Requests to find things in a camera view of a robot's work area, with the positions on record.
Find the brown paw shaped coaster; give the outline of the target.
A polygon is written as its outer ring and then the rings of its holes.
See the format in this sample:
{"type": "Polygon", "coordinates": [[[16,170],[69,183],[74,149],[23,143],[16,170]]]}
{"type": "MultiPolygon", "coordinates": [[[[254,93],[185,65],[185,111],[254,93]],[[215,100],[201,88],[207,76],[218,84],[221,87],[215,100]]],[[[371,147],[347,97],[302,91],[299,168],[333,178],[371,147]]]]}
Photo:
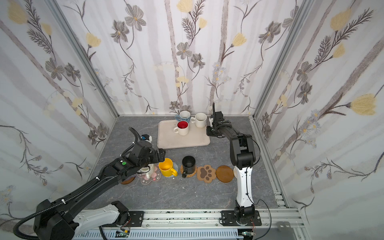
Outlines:
{"type": "Polygon", "coordinates": [[[197,179],[199,181],[209,184],[216,178],[216,169],[212,168],[211,165],[204,165],[203,167],[197,168],[197,179]]]}

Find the black mug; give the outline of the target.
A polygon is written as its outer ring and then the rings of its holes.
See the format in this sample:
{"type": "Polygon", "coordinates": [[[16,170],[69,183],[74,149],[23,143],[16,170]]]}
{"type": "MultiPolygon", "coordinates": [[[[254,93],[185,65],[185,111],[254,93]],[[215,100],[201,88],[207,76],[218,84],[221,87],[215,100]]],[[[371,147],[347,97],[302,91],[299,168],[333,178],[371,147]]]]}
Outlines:
{"type": "Polygon", "coordinates": [[[183,166],[183,170],[181,170],[182,178],[186,178],[188,176],[191,177],[195,173],[195,171],[197,170],[196,160],[192,156],[184,157],[182,160],[182,166],[183,166]]]}

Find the grey blue round coaster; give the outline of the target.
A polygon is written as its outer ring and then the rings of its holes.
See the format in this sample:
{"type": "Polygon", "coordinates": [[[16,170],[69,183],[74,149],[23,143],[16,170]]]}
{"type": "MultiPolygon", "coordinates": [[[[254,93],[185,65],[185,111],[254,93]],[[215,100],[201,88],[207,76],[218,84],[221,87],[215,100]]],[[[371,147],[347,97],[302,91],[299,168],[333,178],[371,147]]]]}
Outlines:
{"type": "Polygon", "coordinates": [[[178,165],[176,163],[173,163],[173,170],[172,170],[173,176],[175,177],[178,176],[178,170],[179,170],[178,165]]]}

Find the white speckled mug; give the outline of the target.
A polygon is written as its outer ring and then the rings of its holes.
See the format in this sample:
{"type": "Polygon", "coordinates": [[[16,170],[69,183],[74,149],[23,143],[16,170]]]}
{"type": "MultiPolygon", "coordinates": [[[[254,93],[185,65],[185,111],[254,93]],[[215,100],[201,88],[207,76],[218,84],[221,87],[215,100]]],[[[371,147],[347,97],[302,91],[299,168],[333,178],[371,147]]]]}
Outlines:
{"type": "Polygon", "coordinates": [[[204,113],[197,113],[194,117],[191,117],[191,123],[199,129],[203,129],[207,126],[207,115],[204,113]]]}

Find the plain white mug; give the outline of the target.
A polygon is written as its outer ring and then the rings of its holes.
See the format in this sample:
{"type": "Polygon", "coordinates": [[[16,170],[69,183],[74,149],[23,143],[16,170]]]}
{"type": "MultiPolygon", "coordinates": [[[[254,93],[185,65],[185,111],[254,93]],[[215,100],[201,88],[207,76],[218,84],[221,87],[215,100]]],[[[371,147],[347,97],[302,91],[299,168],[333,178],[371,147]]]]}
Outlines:
{"type": "Polygon", "coordinates": [[[154,164],[149,164],[146,167],[143,167],[139,170],[139,175],[144,178],[144,180],[150,180],[153,173],[156,171],[156,166],[154,164]]]}

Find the yellow mug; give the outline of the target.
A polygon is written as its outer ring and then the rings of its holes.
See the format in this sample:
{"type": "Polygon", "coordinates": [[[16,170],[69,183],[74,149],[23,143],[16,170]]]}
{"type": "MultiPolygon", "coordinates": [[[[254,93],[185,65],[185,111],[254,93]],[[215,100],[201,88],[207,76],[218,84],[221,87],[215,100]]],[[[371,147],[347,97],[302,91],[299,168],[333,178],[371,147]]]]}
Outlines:
{"type": "Polygon", "coordinates": [[[164,177],[177,177],[178,172],[174,169],[174,163],[171,159],[165,158],[163,162],[159,163],[159,169],[164,177]]]}

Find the brown round wooden coaster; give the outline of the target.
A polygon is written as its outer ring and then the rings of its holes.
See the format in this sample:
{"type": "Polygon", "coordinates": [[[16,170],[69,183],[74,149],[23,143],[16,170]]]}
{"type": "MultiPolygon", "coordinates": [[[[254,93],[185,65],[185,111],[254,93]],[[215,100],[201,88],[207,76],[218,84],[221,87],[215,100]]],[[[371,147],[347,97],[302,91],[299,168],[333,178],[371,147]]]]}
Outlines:
{"type": "Polygon", "coordinates": [[[234,172],[229,166],[222,165],[216,169],[216,176],[220,182],[229,183],[234,178],[234,172]]]}

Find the white mug red inside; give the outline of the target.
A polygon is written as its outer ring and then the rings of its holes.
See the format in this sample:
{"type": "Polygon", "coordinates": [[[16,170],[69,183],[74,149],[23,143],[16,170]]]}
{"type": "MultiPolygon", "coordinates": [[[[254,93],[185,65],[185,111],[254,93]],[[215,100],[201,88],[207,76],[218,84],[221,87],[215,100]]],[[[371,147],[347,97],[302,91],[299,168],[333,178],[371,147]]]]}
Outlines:
{"type": "Polygon", "coordinates": [[[187,121],[180,121],[174,128],[174,133],[180,136],[186,136],[189,133],[189,123],[187,121]]]}

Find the woven rattan round coaster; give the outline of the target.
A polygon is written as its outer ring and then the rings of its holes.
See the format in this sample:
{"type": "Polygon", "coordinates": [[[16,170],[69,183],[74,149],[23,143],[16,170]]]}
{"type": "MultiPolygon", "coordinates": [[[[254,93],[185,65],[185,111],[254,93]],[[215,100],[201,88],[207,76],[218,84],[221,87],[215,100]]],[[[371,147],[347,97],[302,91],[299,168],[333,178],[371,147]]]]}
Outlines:
{"type": "Polygon", "coordinates": [[[191,178],[197,173],[197,171],[198,171],[198,168],[196,167],[196,165],[193,165],[192,167],[189,167],[189,168],[182,165],[180,168],[182,178],[191,178]]]}

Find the blue patterned mug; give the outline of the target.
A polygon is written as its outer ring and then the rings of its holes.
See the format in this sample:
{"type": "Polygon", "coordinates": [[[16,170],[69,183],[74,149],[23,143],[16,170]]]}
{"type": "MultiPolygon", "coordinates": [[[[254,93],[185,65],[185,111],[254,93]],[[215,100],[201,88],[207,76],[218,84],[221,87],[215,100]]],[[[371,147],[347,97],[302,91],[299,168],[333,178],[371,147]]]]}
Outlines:
{"type": "Polygon", "coordinates": [[[178,122],[185,121],[189,123],[191,120],[191,113],[189,111],[181,111],[178,115],[175,116],[175,120],[178,122]]]}

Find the pink flower coaster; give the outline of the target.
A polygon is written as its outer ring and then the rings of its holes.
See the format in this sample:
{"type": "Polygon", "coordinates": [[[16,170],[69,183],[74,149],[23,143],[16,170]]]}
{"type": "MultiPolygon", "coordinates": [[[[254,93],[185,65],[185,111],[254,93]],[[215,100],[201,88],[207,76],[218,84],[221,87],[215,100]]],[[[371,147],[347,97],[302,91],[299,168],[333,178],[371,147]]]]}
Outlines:
{"type": "Polygon", "coordinates": [[[158,182],[162,177],[162,173],[158,167],[155,167],[155,171],[149,177],[146,174],[138,174],[138,177],[141,178],[142,185],[149,185],[152,182],[158,182]]]}

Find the dark brown round coaster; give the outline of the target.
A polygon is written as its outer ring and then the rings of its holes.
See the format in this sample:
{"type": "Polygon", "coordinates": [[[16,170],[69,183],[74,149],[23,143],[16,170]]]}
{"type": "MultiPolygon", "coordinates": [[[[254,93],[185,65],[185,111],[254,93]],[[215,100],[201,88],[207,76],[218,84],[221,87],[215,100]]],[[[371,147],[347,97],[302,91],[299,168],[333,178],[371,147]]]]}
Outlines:
{"type": "Polygon", "coordinates": [[[130,177],[129,179],[121,182],[122,185],[128,185],[135,180],[136,177],[130,177]]]}

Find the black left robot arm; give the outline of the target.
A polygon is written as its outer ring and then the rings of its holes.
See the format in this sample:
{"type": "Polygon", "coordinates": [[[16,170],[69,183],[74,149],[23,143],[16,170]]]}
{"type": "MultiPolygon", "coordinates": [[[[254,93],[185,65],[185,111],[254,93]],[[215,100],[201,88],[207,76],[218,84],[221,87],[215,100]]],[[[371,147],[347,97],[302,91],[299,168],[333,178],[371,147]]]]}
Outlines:
{"type": "Polygon", "coordinates": [[[163,162],[165,154],[165,150],[155,150],[148,141],[136,142],[131,151],[106,164],[88,183],[53,202],[41,202],[33,226],[38,239],[71,240],[99,226],[125,225],[131,216],[128,208],[120,201],[87,214],[83,213],[83,209],[107,190],[136,175],[139,169],[163,162]]]}

